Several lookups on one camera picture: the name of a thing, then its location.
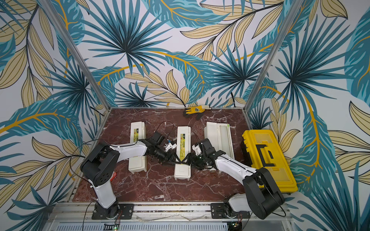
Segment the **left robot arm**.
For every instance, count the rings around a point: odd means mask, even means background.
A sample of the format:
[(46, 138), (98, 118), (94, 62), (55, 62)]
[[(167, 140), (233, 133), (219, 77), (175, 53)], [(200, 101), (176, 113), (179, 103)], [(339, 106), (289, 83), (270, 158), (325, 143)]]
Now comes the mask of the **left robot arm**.
[(155, 157), (161, 163), (181, 164), (175, 156), (174, 143), (169, 148), (160, 147), (161, 141), (140, 139), (137, 142), (121, 145), (110, 145), (105, 141), (99, 142), (81, 164), (81, 171), (92, 185), (98, 198), (98, 205), (103, 209), (114, 207), (117, 199), (114, 195), (110, 179), (118, 162), (132, 157)]

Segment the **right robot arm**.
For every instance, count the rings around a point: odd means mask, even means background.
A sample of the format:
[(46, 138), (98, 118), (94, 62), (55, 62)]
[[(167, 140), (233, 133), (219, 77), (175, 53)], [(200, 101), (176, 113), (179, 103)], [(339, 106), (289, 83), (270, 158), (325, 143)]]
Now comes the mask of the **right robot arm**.
[(228, 217), (238, 212), (252, 212), (259, 219), (265, 219), (285, 203), (285, 198), (271, 173), (264, 167), (249, 167), (232, 159), (223, 151), (210, 155), (189, 153), (183, 162), (198, 170), (212, 167), (243, 185), (244, 193), (237, 193), (224, 202), (225, 215)]

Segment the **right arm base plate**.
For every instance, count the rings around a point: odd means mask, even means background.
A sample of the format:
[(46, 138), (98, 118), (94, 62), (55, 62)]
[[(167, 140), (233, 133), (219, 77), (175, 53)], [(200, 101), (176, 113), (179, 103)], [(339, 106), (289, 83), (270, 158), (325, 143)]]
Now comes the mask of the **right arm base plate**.
[(234, 211), (228, 203), (211, 203), (211, 215), (213, 219), (234, 219), (234, 218), (250, 218), (249, 211)]

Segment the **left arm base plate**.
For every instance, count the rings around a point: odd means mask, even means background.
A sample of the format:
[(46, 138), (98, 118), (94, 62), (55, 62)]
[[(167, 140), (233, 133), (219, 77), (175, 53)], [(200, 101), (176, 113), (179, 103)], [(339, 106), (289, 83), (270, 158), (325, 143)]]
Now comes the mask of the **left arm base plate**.
[(132, 218), (134, 211), (134, 204), (114, 203), (109, 208), (103, 208), (99, 203), (94, 206), (92, 220), (129, 220)]

